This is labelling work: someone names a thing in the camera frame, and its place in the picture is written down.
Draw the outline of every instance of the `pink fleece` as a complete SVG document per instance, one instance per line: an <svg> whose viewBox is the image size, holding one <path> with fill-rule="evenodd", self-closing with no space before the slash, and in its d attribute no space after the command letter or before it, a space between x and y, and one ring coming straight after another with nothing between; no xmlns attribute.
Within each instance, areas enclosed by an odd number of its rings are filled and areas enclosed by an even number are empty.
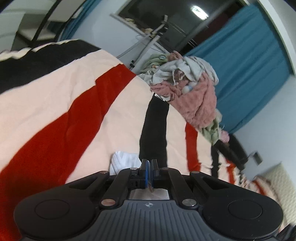
<svg viewBox="0 0 296 241"><path fill-rule="evenodd" d="M199 83L193 90L182 94L188 80L182 80L176 86L163 81L151 86L151 90L160 96L170 96L170 104L196 129L207 127L216 118L217 97L213 81L203 72Z"/></svg>
<svg viewBox="0 0 296 241"><path fill-rule="evenodd" d="M229 137L229 134L227 131L224 131L222 130L221 131L221 135L220 135L220 138L219 138L222 142L224 143L228 143L229 140L230 140L230 137Z"/></svg>

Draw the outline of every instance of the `wall outlet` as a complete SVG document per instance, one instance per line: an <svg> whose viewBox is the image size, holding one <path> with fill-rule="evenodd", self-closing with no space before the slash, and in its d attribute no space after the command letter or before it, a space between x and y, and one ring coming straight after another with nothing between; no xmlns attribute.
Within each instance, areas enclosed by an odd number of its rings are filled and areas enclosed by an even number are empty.
<svg viewBox="0 0 296 241"><path fill-rule="evenodd" d="M261 156L259 155L259 153L258 153L257 151L252 155L252 157L254 158L254 160L255 160L257 166L258 166L259 164L261 164L262 161L263 161L262 158L261 158Z"/></svg>

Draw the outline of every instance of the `laundry pile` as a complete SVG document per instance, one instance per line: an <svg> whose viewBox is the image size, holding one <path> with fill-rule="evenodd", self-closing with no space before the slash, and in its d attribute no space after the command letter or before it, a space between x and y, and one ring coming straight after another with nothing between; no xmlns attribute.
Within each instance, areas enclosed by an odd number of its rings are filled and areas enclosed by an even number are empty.
<svg viewBox="0 0 296 241"><path fill-rule="evenodd" d="M215 85L219 83L213 67L205 60L170 55L152 55L139 75L153 92L168 101L184 119L213 145L228 133L219 128L221 113L216 109Z"/></svg>

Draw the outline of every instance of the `ceiling light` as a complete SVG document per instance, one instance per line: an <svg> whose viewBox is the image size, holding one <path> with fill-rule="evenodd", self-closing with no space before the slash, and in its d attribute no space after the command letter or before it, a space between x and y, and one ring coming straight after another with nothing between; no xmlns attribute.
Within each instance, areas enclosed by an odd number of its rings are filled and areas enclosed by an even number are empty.
<svg viewBox="0 0 296 241"><path fill-rule="evenodd" d="M198 16L201 20L205 20L209 17L209 15L207 15L204 10L202 10L200 7L198 6L193 6L191 8L191 11L194 12L194 14L196 16Z"/></svg>

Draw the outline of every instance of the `white cloth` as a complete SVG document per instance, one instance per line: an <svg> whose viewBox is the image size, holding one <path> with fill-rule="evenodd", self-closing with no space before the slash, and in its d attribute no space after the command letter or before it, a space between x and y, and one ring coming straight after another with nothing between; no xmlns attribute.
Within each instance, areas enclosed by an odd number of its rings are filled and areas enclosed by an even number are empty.
<svg viewBox="0 0 296 241"><path fill-rule="evenodd" d="M131 167L139 168L141 161L138 154L117 151L113 154L110 164L110 175L117 175L121 170Z"/></svg>
<svg viewBox="0 0 296 241"><path fill-rule="evenodd" d="M209 77L213 80L214 85L219 82L218 76L213 67L205 60L190 56L184 57L183 59L173 60L165 63L155 73L149 72L141 74L139 77L143 79L148 85L156 85L163 81L173 80L172 85L176 85L175 71L182 71L188 80L192 82L198 82L202 72L206 72Z"/></svg>
<svg viewBox="0 0 296 241"><path fill-rule="evenodd" d="M184 57L184 58L189 58L189 59L193 60L195 63L197 63L202 68L202 70L205 71L208 74L208 76L213 80L214 85L217 85L219 83L219 79L218 79L218 76L217 76L215 70L207 61L205 61L202 58L195 57L195 56ZM190 69L194 68L195 65L193 65L191 67L191 62L188 61L188 59L187 59L187 63L190 66Z"/></svg>
<svg viewBox="0 0 296 241"><path fill-rule="evenodd" d="M124 151L117 151L113 154L110 164L110 175L117 175L121 170L131 167L139 168L141 161L138 154L131 154ZM165 189L135 189L131 191L129 199L136 200L168 200L168 191Z"/></svg>

